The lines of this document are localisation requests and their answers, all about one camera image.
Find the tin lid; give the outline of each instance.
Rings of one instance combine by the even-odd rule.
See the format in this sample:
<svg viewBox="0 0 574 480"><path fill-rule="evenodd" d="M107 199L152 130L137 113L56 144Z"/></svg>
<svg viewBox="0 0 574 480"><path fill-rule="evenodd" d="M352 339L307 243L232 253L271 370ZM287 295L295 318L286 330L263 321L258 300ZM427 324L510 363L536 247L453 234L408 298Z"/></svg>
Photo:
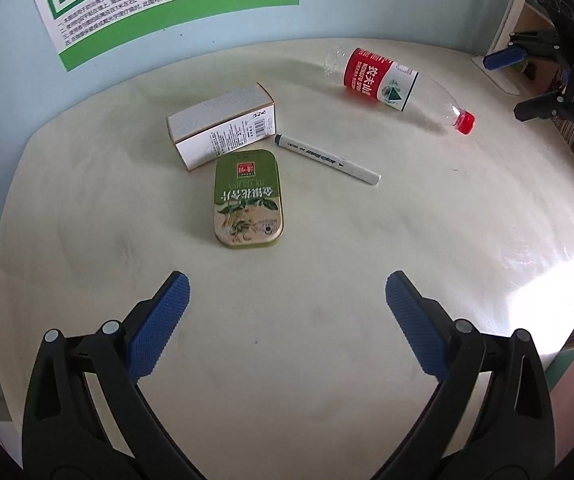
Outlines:
<svg viewBox="0 0 574 480"><path fill-rule="evenodd" d="M278 164L272 152L227 153L216 164L214 231L233 248L259 247L282 234Z"/></svg>

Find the light blue wall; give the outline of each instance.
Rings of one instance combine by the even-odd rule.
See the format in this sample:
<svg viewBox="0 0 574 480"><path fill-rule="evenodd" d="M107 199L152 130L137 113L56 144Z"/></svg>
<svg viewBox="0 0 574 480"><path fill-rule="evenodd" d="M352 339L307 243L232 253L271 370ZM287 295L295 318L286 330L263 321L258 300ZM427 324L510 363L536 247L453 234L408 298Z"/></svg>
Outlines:
<svg viewBox="0 0 574 480"><path fill-rule="evenodd" d="M33 0L0 0L0 215L30 135L55 115L158 66L260 41L391 38L483 53L508 0L300 0L161 30L67 73Z"/></svg>

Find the blue gripper pad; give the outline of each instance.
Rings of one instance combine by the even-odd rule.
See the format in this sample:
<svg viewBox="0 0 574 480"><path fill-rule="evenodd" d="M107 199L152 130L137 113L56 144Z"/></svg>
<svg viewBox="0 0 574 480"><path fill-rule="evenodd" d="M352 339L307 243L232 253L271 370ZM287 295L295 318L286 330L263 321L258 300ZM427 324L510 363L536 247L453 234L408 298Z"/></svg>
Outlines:
<svg viewBox="0 0 574 480"><path fill-rule="evenodd" d="M422 371L441 383L449 374L447 343L424 309L424 302L429 300L418 293L401 271L388 277L385 295Z"/></svg>
<svg viewBox="0 0 574 480"><path fill-rule="evenodd" d="M178 273L151 308L128 348L128 373L132 383L149 375L156 366L174 328L189 304L189 278Z"/></svg>
<svg viewBox="0 0 574 480"><path fill-rule="evenodd" d="M497 70L505 66L518 63L527 57L527 51L519 46L510 46L504 50L499 50L484 56L483 66L487 70Z"/></svg>

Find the red bottle label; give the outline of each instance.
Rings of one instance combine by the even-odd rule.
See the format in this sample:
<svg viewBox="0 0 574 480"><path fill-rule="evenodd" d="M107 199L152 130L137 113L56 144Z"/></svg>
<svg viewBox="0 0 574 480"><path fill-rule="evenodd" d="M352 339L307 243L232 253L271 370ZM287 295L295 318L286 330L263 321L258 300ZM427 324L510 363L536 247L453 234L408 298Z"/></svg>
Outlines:
<svg viewBox="0 0 574 480"><path fill-rule="evenodd" d="M344 85L378 99L380 83L394 62L369 50L357 48L347 63L344 72Z"/></svg>
<svg viewBox="0 0 574 480"><path fill-rule="evenodd" d="M347 63L344 85L396 110L404 110L417 77L416 70L357 48Z"/></svg>

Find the clear plastic bottle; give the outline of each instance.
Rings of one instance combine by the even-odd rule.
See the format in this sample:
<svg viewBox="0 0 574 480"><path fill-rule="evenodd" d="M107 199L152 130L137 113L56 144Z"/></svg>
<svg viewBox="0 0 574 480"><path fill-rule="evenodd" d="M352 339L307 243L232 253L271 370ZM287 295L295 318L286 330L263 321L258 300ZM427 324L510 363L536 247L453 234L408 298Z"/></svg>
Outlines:
<svg viewBox="0 0 574 480"><path fill-rule="evenodd" d="M350 45L333 48L326 56L324 72L348 88L403 111L418 108L438 124L453 126L467 135L475 117L458 106L452 95L430 77Z"/></svg>

